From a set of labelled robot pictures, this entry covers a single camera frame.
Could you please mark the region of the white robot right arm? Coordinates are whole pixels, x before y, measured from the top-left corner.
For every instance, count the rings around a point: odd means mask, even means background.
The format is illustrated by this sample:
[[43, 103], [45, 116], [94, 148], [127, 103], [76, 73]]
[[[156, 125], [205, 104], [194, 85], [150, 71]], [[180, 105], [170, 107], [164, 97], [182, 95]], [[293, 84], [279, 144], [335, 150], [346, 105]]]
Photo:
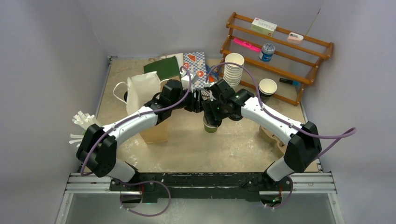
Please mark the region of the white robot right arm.
[[210, 98], [201, 102], [207, 123], [220, 126], [225, 118], [238, 121], [249, 119], [274, 134], [286, 145], [284, 156], [271, 164], [262, 177], [263, 186], [273, 190], [280, 185], [281, 179], [292, 174], [302, 173], [322, 151], [315, 124], [308, 121], [302, 124], [289, 119], [259, 104], [259, 98], [246, 89], [235, 91], [224, 80], [206, 87]]

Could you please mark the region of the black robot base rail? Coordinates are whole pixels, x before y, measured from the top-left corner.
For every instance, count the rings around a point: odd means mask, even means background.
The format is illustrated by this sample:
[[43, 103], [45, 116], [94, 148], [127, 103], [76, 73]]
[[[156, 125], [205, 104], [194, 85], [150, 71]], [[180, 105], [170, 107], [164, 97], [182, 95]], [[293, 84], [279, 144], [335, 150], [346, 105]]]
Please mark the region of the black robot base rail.
[[126, 163], [108, 173], [111, 191], [137, 191], [143, 203], [158, 199], [243, 199], [248, 202], [279, 204], [282, 191], [291, 189], [293, 171], [276, 161], [264, 172], [240, 173], [147, 173]]

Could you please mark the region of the green paper coffee cup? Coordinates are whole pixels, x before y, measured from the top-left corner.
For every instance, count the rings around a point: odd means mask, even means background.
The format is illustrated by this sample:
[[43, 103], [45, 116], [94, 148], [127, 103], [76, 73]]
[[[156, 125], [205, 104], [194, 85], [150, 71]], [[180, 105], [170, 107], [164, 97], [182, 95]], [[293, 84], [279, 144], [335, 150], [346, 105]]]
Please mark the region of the green paper coffee cup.
[[203, 123], [204, 123], [204, 130], [205, 130], [207, 133], [215, 133], [215, 132], [217, 131], [217, 129], [218, 129], [218, 127], [210, 125], [210, 124], [207, 122], [206, 119], [203, 119]]

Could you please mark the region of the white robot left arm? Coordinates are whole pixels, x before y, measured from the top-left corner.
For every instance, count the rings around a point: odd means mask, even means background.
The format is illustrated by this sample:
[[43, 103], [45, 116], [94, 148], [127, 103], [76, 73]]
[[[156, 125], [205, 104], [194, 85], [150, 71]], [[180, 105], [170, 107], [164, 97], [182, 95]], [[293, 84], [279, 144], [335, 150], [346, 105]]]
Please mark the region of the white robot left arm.
[[177, 80], [169, 80], [161, 92], [133, 114], [106, 126], [89, 125], [76, 157], [84, 168], [89, 168], [97, 177], [109, 176], [121, 181], [128, 191], [139, 186], [134, 166], [118, 160], [118, 147], [140, 132], [155, 127], [172, 114], [173, 110], [202, 111], [203, 97], [199, 90], [184, 88]]

